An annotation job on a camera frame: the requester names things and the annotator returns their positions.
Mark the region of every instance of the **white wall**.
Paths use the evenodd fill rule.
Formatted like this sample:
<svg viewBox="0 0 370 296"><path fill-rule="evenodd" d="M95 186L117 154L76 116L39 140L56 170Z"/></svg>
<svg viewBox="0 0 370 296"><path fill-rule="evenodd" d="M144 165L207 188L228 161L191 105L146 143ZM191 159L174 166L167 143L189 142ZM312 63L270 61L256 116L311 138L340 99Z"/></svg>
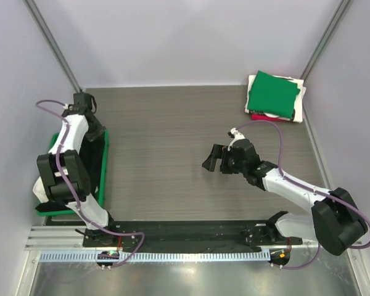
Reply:
<svg viewBox="0 0 370 296"><path fill-rule="evenodd" d="M36 0L82 87L299 77L339 0Z"/></svg>
<svg viewBox="0 0 370 296"><path fill-rule="evenodd" d="M0 1L0 296L14 295L33 223L31 192L60 122L34 107L39 99L72 100L62 73L21 0Z"/></svg>
<svg viewBox="0 0 370 296"><path fill-rule="evenodd" d="M306 86L330 178L370 217L370 0L353 2ZM370 267L370 249L363 253Z"/></svg>

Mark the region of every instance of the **cable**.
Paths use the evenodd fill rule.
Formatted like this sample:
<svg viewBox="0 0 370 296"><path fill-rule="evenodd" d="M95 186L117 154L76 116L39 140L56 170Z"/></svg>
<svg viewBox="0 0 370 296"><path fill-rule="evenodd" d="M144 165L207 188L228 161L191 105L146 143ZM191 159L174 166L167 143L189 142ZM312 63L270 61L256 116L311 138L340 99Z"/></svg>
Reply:
<svg viewBox="0 0 370 296"><path fill-rule="evenodd" d="M284 171L282 170L282 165L281 165L281 160L282 160L282 150L283 150L283 144L284 144L284 140L283 140L283 135L282 135L282 131L281 129L278 127L277 124L275 124L274 122L271 122L271 121L268 121L268 120L257 120L257 121L249 121L247 123L244 123L243 125L240 125L238 126L236 129L239 131L241 128L247 126L247 125L250 125L252 123L258 123L258 122L265 122L265 123L269 123L270 125L273 125L275 127L275 129L277 130L278 132L278 135L279 135L279 153L278 153L278 170L279 170L279 173L281 174L281 176L288 180L290 183L292 183L293 185L296 185L304 190L307 190L309 192L312 192L312 193L315 193L315 194L319 194L319 195L322 195L322 196L325 196L327 197L328 199L332 199L334 200L335 202L338 202L339 204L342 204L344 205L345 207L349 208L351 211L353 211L354 213L356 213L357 215L359 215L362 219L365 220L365 222L368 224L369 228L370 228L370 219L365 215L363 214L361 211L359 211L357 208L355 208L353 205L350 205L348 202L345 202L333 195L330 195L330 194L327 194L325 192L321 192L321 191L318 191L318 190L315 190L312 188L312 187L308 187L304 184L301 184L295 180L293 180L291 177L288 177L287 175L285 175ZM359 246L351 246L350 249L366 249L370 247L370 241L367 243L367 244L364 244L364 245L359 245ZM318 251L316 252L314 258L307 264L304 264L302 266L299 266L299 267L282 267L284 269L301 269L301 268L304 268L304 267L307 267L309 266L312 262L315 261L316 257L318 256L319 254L319 250L320 250L321 246L320 244L318 244Z"/></svg>
<svg viewBox="0 0 370 296"><path fill-rule="evenodd" d="M68 120L66 118L64 118L63 116L59 115L58 113L55 113L54 111L52 110L49 110L48 108L45 108L45 107L42 107L40 106L41 103L45 103L45 102L50 102L50 103L55 103L55 104L59 104L61 106L66 106L64 103L62 102L59 102L59 101L55 101L55 100L41 100L41 101L38 101L36 103L36 107L45 111L45 112L48 112L50 114L52 114L53 116L61 119L65 125L66 125L66 130L64 132L64 135L62 137L62 139L60 140L60 143L57 147L57 151L56 151L56 155L55 155L55 163L56 163L56 167L60 173L60 176L63 178L63 180L65 181L66 185L68 186L70 192L72 193L72 196L74 197L75 201L76 201L76 209L78 210L81 218L87 222L87 223L90 223L91 225L93 225L94 227L96 227L97 229L100 229L101 231L104 231L108 234L111 234L112 236L119 236L119 237L131 237L131 236L141 236L141 239L138 243L138 245L136 246L136 248L130 253L130 255L128 255L125 259L123 259L121 262L118 262L118 263L115 263L113 264L111 267L112 268L115 268L115 267L119 267L123 264L125 264L141 247L142 243L144 242L144 239L145 239L145 234L143 232L132 232L132 233L120 233L120 232L113 232L113 231L110 231L108 229L105 229L103 227L101 227L100 225L96 224L95 222L91 221L88 217L86 217L84 215L84 213L82 212L82 209L81 209L81 200L80 198L78 197L78 194L76 193L76 190L75 188L73 187L73 185L71 184L70 180L68 179L68 177L66 176L66 174L64 173L63 169L62 169L62 165L60 164L60 151L62 149L62 147L64 146L64 142L68 136L68 133L70 131L70 124L68 123Z"/></svg>

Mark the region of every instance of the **green cloth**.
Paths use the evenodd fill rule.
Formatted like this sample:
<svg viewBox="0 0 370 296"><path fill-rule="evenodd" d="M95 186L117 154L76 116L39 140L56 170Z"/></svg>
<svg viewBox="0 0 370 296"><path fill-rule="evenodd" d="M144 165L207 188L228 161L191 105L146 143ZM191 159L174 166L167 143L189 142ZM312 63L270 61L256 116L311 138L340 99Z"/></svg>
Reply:
<svg viewBox="0 0 370 296"><path fill-rule="evenodd" d="M248 109L292 118L297 84L258 71L249 91Z"/></svg>

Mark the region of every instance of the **metal floor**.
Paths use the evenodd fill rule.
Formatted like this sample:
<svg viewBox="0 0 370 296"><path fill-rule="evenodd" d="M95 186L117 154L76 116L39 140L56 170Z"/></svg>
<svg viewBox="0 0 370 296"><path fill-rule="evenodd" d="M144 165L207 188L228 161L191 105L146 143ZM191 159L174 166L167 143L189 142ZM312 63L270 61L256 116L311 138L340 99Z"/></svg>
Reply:
<svg viewBox="0 0 370 296"><path fill-rule="evenodd" d="M201 164L212 145L245 123L245 86L88 89L110 135L105 208L116 220L255 220L281 210L304 213L282 197L247 184L241 175L209 173ZM304 124L279 123L284 169L321 186ZM266 123L246 127L261 159L277 162L279 138ZM58 216L55 220L73 220ZM294 249L291 265L315 250ZM41 263L35 293L45 279ZM86 263L54 265L76 278ZM67 285L45 283L42 294L62 295L359 295L347 254L323 252L311 267L279 271L267 263L185 263L122 266Z"/></svg>

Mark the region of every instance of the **purple cable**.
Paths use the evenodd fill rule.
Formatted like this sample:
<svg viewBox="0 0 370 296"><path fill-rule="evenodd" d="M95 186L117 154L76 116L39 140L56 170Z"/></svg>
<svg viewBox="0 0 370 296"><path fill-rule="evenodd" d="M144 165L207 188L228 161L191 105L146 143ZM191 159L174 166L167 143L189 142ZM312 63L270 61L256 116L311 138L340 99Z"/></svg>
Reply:
<svg viewBox="0 0 370 296"><path fill-rule="evenodd" d="M278 132L278 135L279 135L278 170L279 170L279 173L281 174L281 176L284 179L288 180L290 183L292 183L292 184L294 184L294 185L296 185L296 186L298 186L298 187L300 187L300 188L302 188L304 190L307 190L307 191L310 191L312 193L316 193L316 194L325 196L325 197L327 197L329 199L334 200L335 202L338 202L339 204L342 204L342 205L346 206L347 208L349 208L350 210L352 210L353 212L355 212L357 215L359 215L362 219L364 219L365 222L369 225L369 228L370 228L370 219L365 214L363 214L361 211L359 211L357 208L355 208L353 205L350 205L349 203L344 202L343 200L341 200L341 199L339 199L339 198L337 198L337 197L335 197L333 195L327 194L325 192L321 192L321 191L318 191L318 190L315 190L315 192L314 192L314 189L312 187L308 187L308 186L306 186L304 184L301 184L301 183L299 183L299 182L297 182L297 181L293 180L292 178L290 178L290 177L288 177L288 176L285 175L284 171L282 170L282 166L281 166L282 150L283 150L283 143L284 143L284 141L283 141L282 131L278 127L277 124L275 124L274 122L268 121L268 120L257 120L257 121L249 121L247 123L244 123L243 125L238 126L236 129L237 130L240 130L241 128L243 128L243 127L245 127L247 125L250 125L252 123L257 123L257 122L269 123L270 125L273 125L276 128L277 132ZM367 244L359 245L359 246L352 246L350 248L351 249L358 249L359 250L359 249L366 249L368 247L370 247L370 241ZM284 266L282 268L283 269L296 270L296 269L302 269L302 268L305 268L307 266L310 266L316 260L316 257L319 255L320 249L321 249L321 245L318 244L318 250L317 250L314 258L310 262L308 262L308 263L306 263L306 264L304 264L302 266L298 266L298 267L285 267Z"/></svg>
<svg viewBox="0 0 370 296"><path fill-rule="evenodd" d="M78 197L78 194L76 193L75 188L71 184L70 180L68 179L68 177L64 173L64 171L62 169L62 166L60 165L60 158L59 158L60 157L60 150L62 149L62 147L64 145L64 142L65 142L65 140L67 138L67 135L68 135L68 133L70 131L70 125L68 124L68 120L66 118L64 118L63 116L59 115L58 113L55 113L52 110L49 110L48 108L45 108L45 107L40 106L40 104L41 103L44 103L44 102L56 103L56 104L59 104L61 106L66 106L66 105L64 103L62 103L62 102L55 101L55 100L42 100L42 101L38 101L36 103L36 107L37 108L40 108L41 110L46 111L46 112L52 114L53 116L61 119L66 124L66 130L65 130L64 135L63 135L62 139L60 140L60 143L59 143L59 145L57 147L57 151L56 151L56 155L55 155L55 162L56 162L56 167L57 167L57 169L58 169L61 177L65 181L66 185L68 186L70 192L72 193L72 195L73 195L73 197L74 197L74 199L76 201L76 209L80 213L80 216L82 217L82 219L84 219L87 223L91 223L94 227L100 229L101 231L104 231L104 232L106 232L108 234L111 234L112 236L123 236L123 237L141 236L141 239L140 239L137 247L133 250L133 252L131 252L130 255L127 256L121 262L118 262L118 263L115 263L115 264L112 265L112 268L119 267L119 266L125 264L135 253L137 253L137 251L140 249L142 243L144 242L145 234L143 232L132 232L132 233L113 232L113 231L110 231L108 229L105 229L105 228L101 227L100 225L98 225L95 222L91 221L88 217L86 217L84 215L84 213L82 212L82 209L81 209L81 201L80 201L80 198Z"/></svg>

